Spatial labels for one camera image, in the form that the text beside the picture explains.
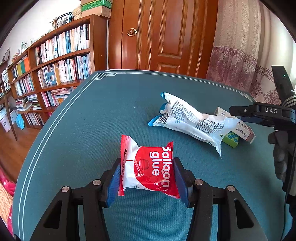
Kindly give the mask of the white blue medicine box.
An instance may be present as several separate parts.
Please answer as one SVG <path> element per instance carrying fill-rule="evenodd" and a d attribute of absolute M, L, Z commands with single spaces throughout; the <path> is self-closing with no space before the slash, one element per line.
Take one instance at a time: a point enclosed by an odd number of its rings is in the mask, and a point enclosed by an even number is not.
<path fill-rule="evenodd" d="M 229 112 L 226 110 L 217 107 L 215 110 L 215 115 L 218 116 L 224 116 L 227 118 L 236 118 L 236 116 L 232 116 Z M 248 126 L 246 123 L 244 123 L 242 120 L 239 120 L 236 127 L 232 130 L 235 134 L 237 134 L 239 137 L 241 137 L 243 140 L 249 142 L 250 144 L 253 143 L 256 135 L 254 134 L 252 128 Z"/>

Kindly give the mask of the green toy brick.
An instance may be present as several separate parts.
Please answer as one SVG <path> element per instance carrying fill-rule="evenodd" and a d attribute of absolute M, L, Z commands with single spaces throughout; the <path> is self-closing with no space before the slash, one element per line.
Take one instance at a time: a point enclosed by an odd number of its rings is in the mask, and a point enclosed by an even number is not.
<path fill-rule="evenodd" d="M 232 148 L 236 148 L 239 144 L 239 136 L 234 132 L 230 131 L 224 136 L 224 138 L 222 139 L 222 142 L 226 143 Z"/>

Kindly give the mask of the white printed plastic bag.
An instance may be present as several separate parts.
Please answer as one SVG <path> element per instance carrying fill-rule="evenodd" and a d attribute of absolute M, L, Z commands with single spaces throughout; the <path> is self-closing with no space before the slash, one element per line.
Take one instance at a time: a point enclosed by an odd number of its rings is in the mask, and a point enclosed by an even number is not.
<path fill-rule="evenodd" d="M 166 100 L 156 116 L 148 122 L 149 126 L 161 126 L 190 135 L 214 147 L 221 154 L 221 142 L 232 131 L 239 119 L 223 115 L 200 113 L 186 101 L 167 92 L 161 97 Z"/>

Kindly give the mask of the red balloon glue packet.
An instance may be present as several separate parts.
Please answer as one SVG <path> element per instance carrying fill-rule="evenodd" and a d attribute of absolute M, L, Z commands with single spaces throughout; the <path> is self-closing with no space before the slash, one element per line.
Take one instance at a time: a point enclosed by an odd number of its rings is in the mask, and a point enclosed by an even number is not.
<path fill-rule="evenodd" d="M 121 136 L 119 196 L 127 188 L 159 191 L 179 199 L 173 166 L 173 142 L 165 147 L 138 146 L 132 137 Z"/>

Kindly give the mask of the purple patterned curtain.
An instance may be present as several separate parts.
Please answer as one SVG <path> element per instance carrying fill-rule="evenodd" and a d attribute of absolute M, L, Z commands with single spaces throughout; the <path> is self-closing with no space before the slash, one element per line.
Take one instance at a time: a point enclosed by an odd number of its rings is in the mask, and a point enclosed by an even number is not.
<path fill-rule="evenodd" d="M 219 1 L 206 78 L 279 105 L 276 65 L 295 85 L 295 40 L 280 19 L 260 1 Z"/>

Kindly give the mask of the wooden door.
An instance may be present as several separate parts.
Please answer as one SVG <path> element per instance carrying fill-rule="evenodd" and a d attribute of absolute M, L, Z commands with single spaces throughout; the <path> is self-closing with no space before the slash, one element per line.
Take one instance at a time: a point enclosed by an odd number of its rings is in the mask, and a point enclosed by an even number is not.
<path fill-rule="evenodd" d="M 114 1 L 109 22 L 110 69 L 140 69 L 205 78 L 218 1 Z M 130 28 L 137 29 L 133 37 Z"/>

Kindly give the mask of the brass door knob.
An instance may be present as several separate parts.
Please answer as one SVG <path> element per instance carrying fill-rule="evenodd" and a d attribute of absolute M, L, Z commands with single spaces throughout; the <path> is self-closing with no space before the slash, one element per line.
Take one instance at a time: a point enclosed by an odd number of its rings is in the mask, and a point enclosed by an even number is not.
<path fill-rule="evenodd" d="M 135 36 L 137 34 L 137 29 L 135 29 L 135 28 L 130 28 L 128 31 L 127 31 L 127 35 L 129 36 L 129 37 L 133 37 L 133 36 Z"/>

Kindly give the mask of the small side shelf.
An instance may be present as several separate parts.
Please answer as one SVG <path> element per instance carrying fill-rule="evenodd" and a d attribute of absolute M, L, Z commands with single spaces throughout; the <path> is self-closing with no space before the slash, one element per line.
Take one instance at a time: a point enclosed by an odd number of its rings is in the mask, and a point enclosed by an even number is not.
<path fill-rule="evenodd" d="M 11 90 L 6 90 L 5 89 L 5 86 L 4 86 L 4 81 L 2 80 L 2 77 L 1 77 L 1 88 L 3 89 L 4 91 L 4 95 L 1 97 L 1 104 L 4 105 L 5 109 L 6 109 L 6 115 L 8 117 L 8 121 L 10 123 L 10 126 L 11 126 L 11 130 L 13 132 L 13 135 L 15 137 L 15 140 L 18 140 L 18 137 L 16 135 L 16 131 L 14 129 L 14 126 L 13 126 L 13 123 L 12 123 L 12 120 L 11 120 L 11 116 L 10 116 L 10 108 L 9 108 L 9 101 L 8 101 L 8 98 L 10 96 L 12 96 L 12 92 Z"/>

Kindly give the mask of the wooden bookshelf with books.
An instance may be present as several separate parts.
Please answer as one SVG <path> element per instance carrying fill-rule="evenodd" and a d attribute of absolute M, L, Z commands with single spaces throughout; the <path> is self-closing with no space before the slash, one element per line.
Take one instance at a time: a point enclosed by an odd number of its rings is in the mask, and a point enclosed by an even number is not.
<path fill-rule="evenodd" d="M 89 15 L 46 34 L 8 67 L 18 112 L 41 128 L 93 72 L 107 68 L 107 19 Z"/>

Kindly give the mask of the brown cardboard box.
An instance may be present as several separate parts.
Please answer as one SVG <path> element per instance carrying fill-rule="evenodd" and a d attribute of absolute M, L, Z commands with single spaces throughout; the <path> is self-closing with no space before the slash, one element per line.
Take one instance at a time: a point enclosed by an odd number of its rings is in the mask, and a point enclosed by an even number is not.
<path fill-rule="evenodd" d="M 96 8 L 82 11 L 81 17 L 85 17 L 85 16 L 89 16 L 89 15 L 93 15 L 93 14 L 109 19 L 111 17 L 111 9 L 109 9 L 105 6 L 97 6 Z"/>

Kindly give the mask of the green box on shelf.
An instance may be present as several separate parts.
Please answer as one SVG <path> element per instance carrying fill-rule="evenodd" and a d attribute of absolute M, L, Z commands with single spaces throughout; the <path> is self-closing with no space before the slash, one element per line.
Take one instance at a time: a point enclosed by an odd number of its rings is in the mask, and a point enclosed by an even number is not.
<path fill-rule="evenodd" d="M 99 6 L 105 6 L 108 9 L 112 8 L 113 1 L 110 0 L 81 0 L 81 11 L 86 11 Z"/>

